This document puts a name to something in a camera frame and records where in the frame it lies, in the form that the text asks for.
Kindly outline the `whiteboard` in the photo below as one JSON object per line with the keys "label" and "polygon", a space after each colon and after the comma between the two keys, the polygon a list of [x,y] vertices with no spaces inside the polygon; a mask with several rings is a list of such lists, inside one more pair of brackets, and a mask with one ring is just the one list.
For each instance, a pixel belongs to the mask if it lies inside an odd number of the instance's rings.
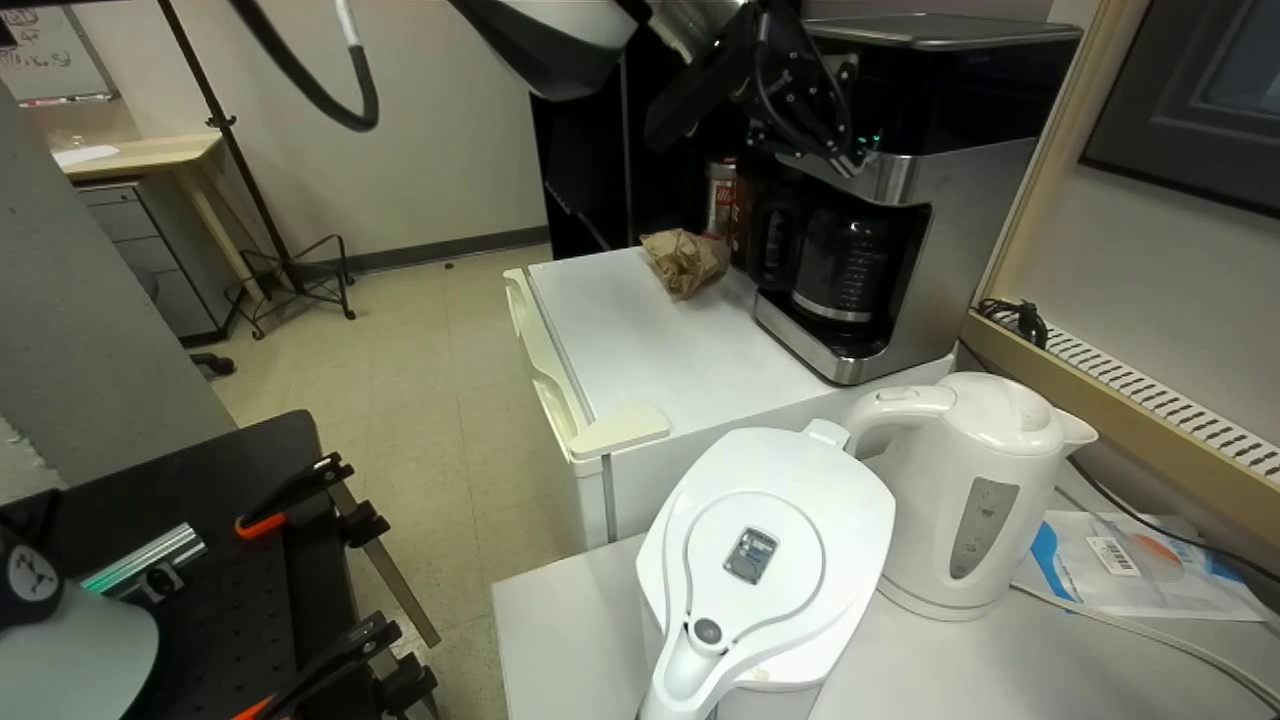
{"label": "whiteboard", "polygon": [[78,17],[67,6],[0,10],[0,81],[23,108],[119,97]]}

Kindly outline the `blue white plastic packet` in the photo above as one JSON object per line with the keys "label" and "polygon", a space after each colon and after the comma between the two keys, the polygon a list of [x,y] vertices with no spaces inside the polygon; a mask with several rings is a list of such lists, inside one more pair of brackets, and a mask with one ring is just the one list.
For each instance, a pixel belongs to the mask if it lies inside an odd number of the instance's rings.
{"label": "blue white plastic packet", "polygon": [[1015,580],[1120,618],[1265,623],[1243,579],[1202,548],[1153,530],[1174,516],[1048,511]]}

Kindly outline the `wooden desk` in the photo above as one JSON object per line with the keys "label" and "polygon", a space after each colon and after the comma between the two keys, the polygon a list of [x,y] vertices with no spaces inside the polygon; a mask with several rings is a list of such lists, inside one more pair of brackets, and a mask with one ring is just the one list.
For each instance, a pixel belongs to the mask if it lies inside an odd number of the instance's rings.
{"label": "wooden desk", "polygon": [[259,247],[257,237],[253,223],[218,169],[218,154],[223,145],[223,137],[216,132],[115,142],[113,146],[120,149],[118,155],[61,170],[72,182],[173,176],[236,278],[252,300],[262,302],[268,296],[242,256],[243,251]]}

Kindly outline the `beige baseboard heater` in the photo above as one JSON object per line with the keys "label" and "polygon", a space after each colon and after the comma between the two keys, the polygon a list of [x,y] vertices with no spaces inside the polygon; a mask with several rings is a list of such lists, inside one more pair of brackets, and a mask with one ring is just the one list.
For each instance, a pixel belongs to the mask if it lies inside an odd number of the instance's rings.
{"label": "beige baseboard heater", "polygon": [[996,320],[969,313],[960,338],[979,360],[1280,552],[1280,445],[1055,325],[1039,347],[1015,333],[1009,313]]}

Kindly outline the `black orange clamp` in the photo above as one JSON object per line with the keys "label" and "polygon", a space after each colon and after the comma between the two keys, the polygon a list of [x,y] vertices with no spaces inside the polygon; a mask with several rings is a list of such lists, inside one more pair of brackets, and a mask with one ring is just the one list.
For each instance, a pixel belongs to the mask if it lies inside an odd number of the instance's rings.
{"label": "black orange clamp", "polygon": [[346,546],[361,550],[389,533],[390,523],[370,501],[355,500],[347,486],[352,477],[355,468],[340,454],[324,455],[255,501],[234,520],[233,532],[239,541],[252,542],[285,527],[332,518]]}
{"label": "black orange clamp", "polygon": [[360,673],[372,675],[374,661],[384,655],[392,670],[384,678],[374,676],[371,687],[378,715],[393,720],[442,720],[434,698],[439,682],[415,655],[398,657],[392,652],[401,638],[398,621],[372,612],[311,659],[279,691],[230,720],[298,720],[303,706],[334,684]]}

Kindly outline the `white water filter pitcher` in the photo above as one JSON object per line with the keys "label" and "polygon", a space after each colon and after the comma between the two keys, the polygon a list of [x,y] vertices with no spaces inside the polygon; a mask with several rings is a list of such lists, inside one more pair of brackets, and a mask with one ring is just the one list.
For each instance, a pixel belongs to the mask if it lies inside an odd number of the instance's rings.
{"label": "white water filter pitcher", "polygon": [[635,720],[808,720],[876,593],[895,501],[815,419],[748,427],[684,474],[637,552]]}

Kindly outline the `crumpled brown paper bag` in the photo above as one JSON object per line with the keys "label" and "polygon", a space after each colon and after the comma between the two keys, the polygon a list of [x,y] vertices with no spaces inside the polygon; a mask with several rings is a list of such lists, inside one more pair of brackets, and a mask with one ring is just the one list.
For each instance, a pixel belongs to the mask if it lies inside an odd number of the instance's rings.
{"label": "crumpled brown paper bag", "polygon": [[685,301],[730,269],[730,245],[718,234],[684,229],[641,234],[640,245],[667,293]]}

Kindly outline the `grey drawer cabinet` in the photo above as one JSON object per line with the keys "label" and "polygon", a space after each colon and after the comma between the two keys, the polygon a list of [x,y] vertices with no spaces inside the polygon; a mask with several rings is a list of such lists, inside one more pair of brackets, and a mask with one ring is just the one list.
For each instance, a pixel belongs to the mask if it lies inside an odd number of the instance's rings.
{"label": "grey drawer cabinet", "polygon": [[76,183],[76,191],[131,268],[154,287],[154,304],[186,346],[227,337],[236,275],[195,205],[166,174]]}

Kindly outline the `white mini fridge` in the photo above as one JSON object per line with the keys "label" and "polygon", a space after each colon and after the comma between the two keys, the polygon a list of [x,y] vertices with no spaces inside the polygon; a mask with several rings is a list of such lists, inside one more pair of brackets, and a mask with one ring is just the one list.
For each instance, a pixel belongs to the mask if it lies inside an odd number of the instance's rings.
{"label": "white mini fridge", "polygon": [[[861,386],[832,386],[754,320],[755,290],[740,273],[722,275],[685,301],[672,299],[641,249],[599,252],[525,269],[573,386],[594,419],[649,402],[669,420],[664,439],[612,454],[618,539],[644,533],[676,482],[719,437],[740,427],[799,430],[837,421],[852,401],[890,386],[929,384],[955,356]],[[557,442],[554,478],[568,551],[568,482]]]}

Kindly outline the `black cabinet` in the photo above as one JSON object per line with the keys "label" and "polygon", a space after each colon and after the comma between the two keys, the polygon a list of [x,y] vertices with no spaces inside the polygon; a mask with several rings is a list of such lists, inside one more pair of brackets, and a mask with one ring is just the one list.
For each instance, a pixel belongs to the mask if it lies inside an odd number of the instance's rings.
{"label": "black cabinet", "polygon": [[676,51],[637,33],[596,94],[567,102],[530,97],[553,259],[707,228],[707,165],[744,151],[748,118],[723,102],[690,136],[653,150],[646,110],[682,69]]}

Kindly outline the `dark framed picture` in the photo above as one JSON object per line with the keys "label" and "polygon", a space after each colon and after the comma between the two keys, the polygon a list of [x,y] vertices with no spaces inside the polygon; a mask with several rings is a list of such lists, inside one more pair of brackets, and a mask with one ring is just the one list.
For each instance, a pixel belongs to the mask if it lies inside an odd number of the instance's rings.
{"label": "dark framed picture", "polygon": [[1280,220],[1280,0],[1149,0],[1080,160]]}

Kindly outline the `black steel coffee machine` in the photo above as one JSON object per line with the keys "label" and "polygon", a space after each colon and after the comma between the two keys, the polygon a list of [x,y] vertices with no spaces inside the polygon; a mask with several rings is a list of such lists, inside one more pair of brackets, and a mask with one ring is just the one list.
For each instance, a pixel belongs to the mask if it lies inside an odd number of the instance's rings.
{"label": "black steel coffee machine", "polygon": [[[808,20],[827,56],[854,54],[852,118],[873,149],[852,179],[786,167],[751,210],[755,323],[820,379],[859,386],[954,351],[1083,32],[1065,23],[940,13]],[[872,322],[791,304],[815,208],[890,219],[890,264]]]}

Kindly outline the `red coffee can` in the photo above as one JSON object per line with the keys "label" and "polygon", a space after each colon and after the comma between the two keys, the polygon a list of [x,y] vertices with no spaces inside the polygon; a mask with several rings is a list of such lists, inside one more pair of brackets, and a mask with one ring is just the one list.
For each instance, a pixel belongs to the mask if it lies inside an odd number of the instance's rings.
{"label": "red coffee can", "polygon": [[728,243],[733,234],[739,159],[713,158],[704,165],[707,181],[707,219],[704,233]]}

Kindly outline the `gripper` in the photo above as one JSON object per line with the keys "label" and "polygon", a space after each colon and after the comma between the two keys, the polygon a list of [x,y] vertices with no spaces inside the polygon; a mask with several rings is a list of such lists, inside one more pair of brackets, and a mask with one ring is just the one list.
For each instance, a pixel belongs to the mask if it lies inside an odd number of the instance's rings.
{"label": "gripper", "polygon": [[873,149],[873,122],[852,118],[854,54],[827,56],[791,8],[745,8],[745,143],[818,179],[852,179]]}

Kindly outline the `silver metal bar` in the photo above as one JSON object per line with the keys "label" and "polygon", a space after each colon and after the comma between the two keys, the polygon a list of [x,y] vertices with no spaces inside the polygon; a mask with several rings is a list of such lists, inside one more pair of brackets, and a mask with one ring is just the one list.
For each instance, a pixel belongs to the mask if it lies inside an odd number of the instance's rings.
{"label": "silver metal bar", "polygon": [[207,551],[183,523],[79,579],[79,585],[111,600],[161,603],[186,588],[184,570]]}

